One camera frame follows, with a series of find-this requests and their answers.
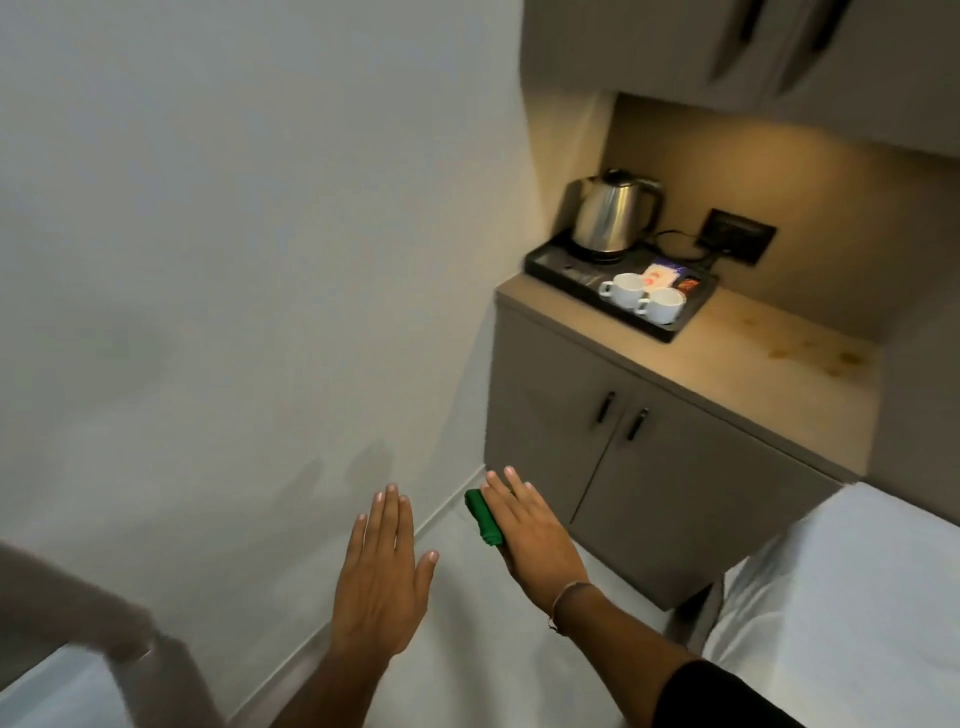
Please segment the person's left forearm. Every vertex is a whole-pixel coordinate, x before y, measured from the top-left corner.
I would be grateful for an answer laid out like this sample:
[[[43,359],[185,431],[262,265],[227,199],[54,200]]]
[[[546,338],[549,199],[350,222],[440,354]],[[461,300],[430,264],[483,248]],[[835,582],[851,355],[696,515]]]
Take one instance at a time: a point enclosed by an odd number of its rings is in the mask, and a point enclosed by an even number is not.
[[[363,728],[391,660],[329,651],[270,728]]]

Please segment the steel electric kettle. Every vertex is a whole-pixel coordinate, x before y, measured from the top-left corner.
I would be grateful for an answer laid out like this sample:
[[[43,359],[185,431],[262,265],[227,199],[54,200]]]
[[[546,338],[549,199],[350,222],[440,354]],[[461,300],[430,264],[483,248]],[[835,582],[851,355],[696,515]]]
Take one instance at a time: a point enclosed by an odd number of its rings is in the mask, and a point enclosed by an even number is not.
[[[664,184],[623,168],[580,177],[566,190],[573,217],[564,249],[576,260],[613,264],[625,259],[657,230],[664,207]]]

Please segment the black sleeve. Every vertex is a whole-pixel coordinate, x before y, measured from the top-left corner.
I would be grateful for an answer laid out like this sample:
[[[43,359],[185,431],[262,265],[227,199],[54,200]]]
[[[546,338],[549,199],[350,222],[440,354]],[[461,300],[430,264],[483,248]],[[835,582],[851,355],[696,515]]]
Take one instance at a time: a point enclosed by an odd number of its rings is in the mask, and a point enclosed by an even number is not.
[[[743,680],[710,661],[690,661],[666,682],[651,728],[806,728]]]

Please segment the person's right forearm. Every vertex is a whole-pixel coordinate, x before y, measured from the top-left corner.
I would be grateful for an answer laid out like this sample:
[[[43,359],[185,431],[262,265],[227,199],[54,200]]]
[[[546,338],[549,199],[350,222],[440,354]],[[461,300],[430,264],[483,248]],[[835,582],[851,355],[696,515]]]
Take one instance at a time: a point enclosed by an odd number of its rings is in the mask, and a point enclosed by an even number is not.
[[[562,594],[549,618],[589,661],[631,728],[651,728],[666,682],[680,667],[699,660],[592,583]]]

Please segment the white cup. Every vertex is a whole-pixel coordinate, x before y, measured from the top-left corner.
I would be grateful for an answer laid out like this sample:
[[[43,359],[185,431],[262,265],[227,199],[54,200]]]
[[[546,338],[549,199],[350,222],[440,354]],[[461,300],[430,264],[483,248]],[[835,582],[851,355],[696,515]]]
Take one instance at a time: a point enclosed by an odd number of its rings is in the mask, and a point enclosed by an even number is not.
[[[618,273],[601,282],[598,295],[621,310],[636,311],[646,295],[645,279],[640,273]]]
[[[668,326],[679,318],[687,302],[684,292],[676,288],[649,289],[637,302],[633,314],[656,326]]]

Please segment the black wall socket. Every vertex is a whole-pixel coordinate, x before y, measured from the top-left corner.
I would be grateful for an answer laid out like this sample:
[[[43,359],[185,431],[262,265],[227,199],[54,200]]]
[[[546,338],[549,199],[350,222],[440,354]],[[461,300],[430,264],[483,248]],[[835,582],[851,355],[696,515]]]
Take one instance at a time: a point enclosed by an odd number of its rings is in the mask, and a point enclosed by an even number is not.
[[[702,223],[697,245],[718,258],[755,267],[777,232],[773,224],[712,208]]]

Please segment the grey wall cabinet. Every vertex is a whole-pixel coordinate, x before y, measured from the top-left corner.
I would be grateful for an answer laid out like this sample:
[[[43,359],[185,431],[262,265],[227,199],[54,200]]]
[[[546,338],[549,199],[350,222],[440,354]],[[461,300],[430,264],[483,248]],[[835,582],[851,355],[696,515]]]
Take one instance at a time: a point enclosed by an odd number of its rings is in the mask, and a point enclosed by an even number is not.
[[[805,0],[768,0],[752,43],[710,74],[735,0],[524,0],[520,59],[539,79],[960,159],[960,0],[854,0],[792,90],[774,85]]]

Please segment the green plastic tool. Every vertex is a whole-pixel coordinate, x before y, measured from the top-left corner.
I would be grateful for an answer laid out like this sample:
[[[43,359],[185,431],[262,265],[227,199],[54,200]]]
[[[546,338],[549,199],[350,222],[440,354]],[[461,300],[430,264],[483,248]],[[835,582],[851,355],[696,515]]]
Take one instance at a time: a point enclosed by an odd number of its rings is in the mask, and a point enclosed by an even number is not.
[[[503,533],[480,489],[467,489],[463,501],[470,516],[478,528],[481,540],[489,547],[500,548],[505,545]]]

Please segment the black serving tray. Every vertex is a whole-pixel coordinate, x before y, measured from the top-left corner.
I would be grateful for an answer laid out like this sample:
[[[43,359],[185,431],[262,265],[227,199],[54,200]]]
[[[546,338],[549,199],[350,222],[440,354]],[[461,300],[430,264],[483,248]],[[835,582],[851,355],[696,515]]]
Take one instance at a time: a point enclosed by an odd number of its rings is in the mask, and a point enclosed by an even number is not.
[[[718,290],[718,277],[708,269],[695,263],[675,260],[662,254],[656,246],[647,242],[640,242],[625,258],[612,264],[578,260],[563,246],[567,241],[567,231],[568,229],[562,230],[546,243],[528,252],[523,258],[523,272],[659,342],[671,343]],[[634,312],[623,310],[603,299],[597,291],[601,283],[612,279],[617,274],[644,272],[655,258],[678,261],[688,268],[686,274],[677,276],[672,287],[686,276],[702,280],[701,285],[693,291],[692,295],[686,297],[687,303],[678,319],[668,325],[655,325],[644,321]]]

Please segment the white bed sheet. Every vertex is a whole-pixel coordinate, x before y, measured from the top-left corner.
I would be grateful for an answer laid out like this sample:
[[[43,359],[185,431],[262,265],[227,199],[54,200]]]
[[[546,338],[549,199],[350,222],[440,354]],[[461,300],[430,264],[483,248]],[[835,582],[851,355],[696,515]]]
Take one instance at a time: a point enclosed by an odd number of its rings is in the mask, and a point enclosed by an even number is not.
[[[960,526],[846,486],[726,573],[702,655],[806,728],[960,728]]]

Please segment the grey base cabinet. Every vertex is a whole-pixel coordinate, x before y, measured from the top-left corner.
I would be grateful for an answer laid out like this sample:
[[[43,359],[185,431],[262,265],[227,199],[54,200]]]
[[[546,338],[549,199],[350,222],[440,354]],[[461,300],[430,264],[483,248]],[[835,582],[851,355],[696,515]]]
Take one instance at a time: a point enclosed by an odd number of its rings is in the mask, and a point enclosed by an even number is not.
[[[725,289],[669,344],[524,273],[494,303],[486,467],[663,611],[867,474],[873,342]]]

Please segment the person's right hand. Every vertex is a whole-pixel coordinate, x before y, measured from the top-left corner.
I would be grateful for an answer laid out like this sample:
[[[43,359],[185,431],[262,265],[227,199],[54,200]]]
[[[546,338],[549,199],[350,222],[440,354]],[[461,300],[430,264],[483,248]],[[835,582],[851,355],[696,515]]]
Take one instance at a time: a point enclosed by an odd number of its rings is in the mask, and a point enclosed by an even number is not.
[[[503,472],[489,470],[481,493],[503,533],[502,551],[511,575],[534,606],[552,615],[561,595],[590,581],[569,532],[540,493],[542,522],[516,521],[507,506]]]

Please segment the person's left hand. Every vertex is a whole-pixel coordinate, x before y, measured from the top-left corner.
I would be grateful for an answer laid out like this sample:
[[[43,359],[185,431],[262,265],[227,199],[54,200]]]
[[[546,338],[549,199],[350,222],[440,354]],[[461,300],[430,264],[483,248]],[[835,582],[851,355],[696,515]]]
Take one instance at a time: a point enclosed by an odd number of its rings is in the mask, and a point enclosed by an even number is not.
[[[380,558],[380,499],[378,491],[366,513],[362,556],[347,570],[347,551],[335,589],[331,619],[331,650],[395,658],[408,648],[428,608],[417,600],[413,509],[399,489],[399,525],[395,551]]]

